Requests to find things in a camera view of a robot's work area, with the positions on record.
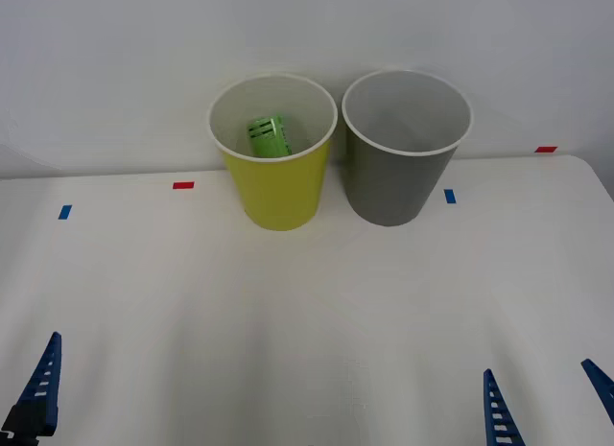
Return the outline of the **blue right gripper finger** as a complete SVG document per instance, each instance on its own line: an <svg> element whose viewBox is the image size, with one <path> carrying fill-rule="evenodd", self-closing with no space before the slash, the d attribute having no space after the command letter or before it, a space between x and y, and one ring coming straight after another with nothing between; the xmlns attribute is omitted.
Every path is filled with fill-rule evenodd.
<svg viewBox="0 0 614 446"><path fill-rule="evenodd" d="M486 445L524 446L524 440L490 369L484 372L483 386Z"/></svg>
<svg viewBox="0 0 614 446"><path fill-rule="evenodd" d="M585 359L581 366L595 391L603 402L613 401L613 380L609 378L592 360Z"/></svg>

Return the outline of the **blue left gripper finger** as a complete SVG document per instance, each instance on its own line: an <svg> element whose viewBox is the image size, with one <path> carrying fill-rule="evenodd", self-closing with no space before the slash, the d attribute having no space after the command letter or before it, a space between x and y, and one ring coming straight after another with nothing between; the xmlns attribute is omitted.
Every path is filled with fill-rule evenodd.
<svg viewBox="0 0 614 446"><path fill-rule="evenodd" d="M61 334L54 332L35 370L1 427L2 442L38 442L53 436L59 420Z"/></svg>

